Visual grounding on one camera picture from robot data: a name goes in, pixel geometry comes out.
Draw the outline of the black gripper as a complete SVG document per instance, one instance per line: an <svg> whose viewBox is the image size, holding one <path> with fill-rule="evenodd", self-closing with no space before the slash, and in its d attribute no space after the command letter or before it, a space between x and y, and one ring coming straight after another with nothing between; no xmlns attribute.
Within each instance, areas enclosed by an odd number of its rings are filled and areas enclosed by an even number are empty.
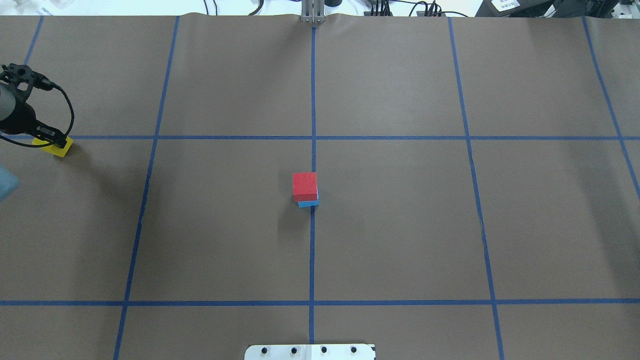
<svg viewBox="0 0 640 360"><path fill-rule="evenodd" d="M7 102L0 105L0 130L8 135L26 134L50 144L64 146L68 135L61 130L36 122L35 110L25 101Z"/></svg>

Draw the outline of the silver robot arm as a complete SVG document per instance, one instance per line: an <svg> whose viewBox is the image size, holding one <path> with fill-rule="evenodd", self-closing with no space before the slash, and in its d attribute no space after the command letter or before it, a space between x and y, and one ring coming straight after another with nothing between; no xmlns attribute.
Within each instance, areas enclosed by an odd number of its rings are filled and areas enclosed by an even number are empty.
<svg viewBox="0 0 640 360"><path fill-rule="evenodd" d="M21 95L21 90L9 84L1 85L1 139L10 144L25 148L43 149L57 157L64 157L73 144L69 136L74 126L75 113L66 91L61 86L53 85L53 89L64 96L70 110L70 123L66 131L46 125L39 121L35 110L27 103L28 95ZM7 136L28 135L31 143L20 142Z"/></svg>

